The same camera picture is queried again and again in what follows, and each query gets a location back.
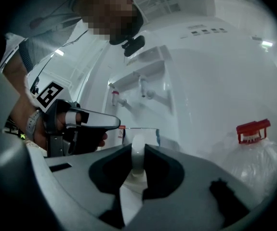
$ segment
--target person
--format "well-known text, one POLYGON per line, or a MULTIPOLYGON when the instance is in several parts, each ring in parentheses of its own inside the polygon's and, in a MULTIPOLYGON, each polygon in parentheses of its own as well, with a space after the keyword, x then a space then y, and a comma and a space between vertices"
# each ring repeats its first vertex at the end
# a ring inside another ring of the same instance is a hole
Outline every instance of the person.
MULTIPOLYGON (((88 23, 94 34, 108 35, 120 41, 131 31, 138 14, 133 0, 29 0, 11 19, 9 31, 26 38, 2 70, 19 92, 20 98, 11 112, 11 118, 24 133, 28 119, 37 111, 26 94, 26 75, 44 57, 63 46, 79 20, 88 23)), ((62 130, 65 114, 59 114, 57 129, 62 130)), ((29 138, 46 149, 46 133, 42 117, 37 117, 33 137, 29 138)))

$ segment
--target black slot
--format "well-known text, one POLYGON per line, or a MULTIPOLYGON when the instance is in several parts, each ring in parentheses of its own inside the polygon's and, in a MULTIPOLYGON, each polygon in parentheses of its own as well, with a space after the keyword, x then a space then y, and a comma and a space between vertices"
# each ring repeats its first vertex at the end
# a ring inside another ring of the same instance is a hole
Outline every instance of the black slot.
POLYGON ((65 163, 65 164, 59 164, 59 165, 55 165, 55 166, 50 166, 50 170, 52 173, 59 171, 59 170, 63 170, 66 168, 72 167, 70 164, 65 163))

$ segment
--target transparent plastic bag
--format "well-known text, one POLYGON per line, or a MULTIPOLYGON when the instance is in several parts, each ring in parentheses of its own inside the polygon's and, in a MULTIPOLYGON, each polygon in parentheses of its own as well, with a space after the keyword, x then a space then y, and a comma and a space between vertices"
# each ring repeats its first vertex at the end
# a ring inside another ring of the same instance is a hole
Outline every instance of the transparent plastic bag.
POLYGON ((277 189, 277 143, 268 138, 237 144, 217 164, 248 185, 260 201, 277 189))

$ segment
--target ceiling light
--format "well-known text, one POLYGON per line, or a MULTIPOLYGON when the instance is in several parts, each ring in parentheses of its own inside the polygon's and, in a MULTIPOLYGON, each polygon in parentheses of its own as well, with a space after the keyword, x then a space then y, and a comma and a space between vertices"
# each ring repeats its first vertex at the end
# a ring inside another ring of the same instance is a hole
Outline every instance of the ceiling light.
POLYGON ((56 52, 57 54, 61 55, 61 56, 63 56, 63 55, 64 55, 64 52, 62 52, 62 51, 61 51, 61 50, 59 50, 59 49, 55 50, 55 52, 56 52))
POLYGON ((268 41, 263 41, 262 45, 271 47, 273 45, 273 43, 268 42, 268 41))

